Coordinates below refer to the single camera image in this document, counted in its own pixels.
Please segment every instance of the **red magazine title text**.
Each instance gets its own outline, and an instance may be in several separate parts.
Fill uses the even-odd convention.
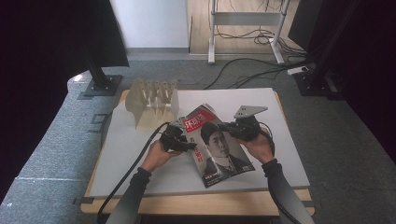
[[[215,119],[215,116],[206,110],[201,110],[191,119],[185,119],[183,121],[184,127],[186,127],[186,132],[190,133],[194,130],[201,128],[201,126],[209,121]]]

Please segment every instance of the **gray carpet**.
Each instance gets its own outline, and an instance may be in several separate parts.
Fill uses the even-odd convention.
[[[177,79],[179,89],[199,90],[226,63],[131,61],[130,68],[105,68],[107,75],[123,75],[121,84],[115,96],[91,100],[78,100],[91,79],[89,73],[80,81],[69,80],[64,105],[1,204],[0,223],[95,223],[95,215],[82,213],[72,202],[88,186],[101,148],[101,121],[121,93],[138,77]],[[240,76],[269,67],[252,61],[232,63],[211,89],[227,88]],[[346,102],[303,97],[286,72],[275,80],[251,80],[241,88],[273,88],[278,93],[311,183],[316,223],[396,223],[394,162]]]

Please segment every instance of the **gray sleeve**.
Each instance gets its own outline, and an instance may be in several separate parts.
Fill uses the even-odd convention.
[[[122,195],[106,224],[134,223],[150,176],[151,173],[140,167],[137,168],[137,173],[132,177],[129,188]]]
[[[305,206],[283,175],[282,165],[272,160],[262,166],[268,178],[268,189],[281,213],[282,223],[314,223]]]

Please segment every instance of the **wooden table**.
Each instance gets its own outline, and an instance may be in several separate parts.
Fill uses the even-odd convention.
[[[122,93],[120,102],[126,99],[129,91]],[[278,95],[276,99],[282,108]],[[93,170],[90,183],[84,194],[88,203],[81,203],[84,213],[97,213],[106,198],[90,198],[90,190],[96,173]],[[315,213],[308,189],[296,189],[298,197],[305,204],[310,215]],[[104,213],[111,213],[120,198],[109,201]],[[139,214],[145,215],[217,215],[217,216],[279,216],[269,191],[228,192],[177,196],[144,196]]]

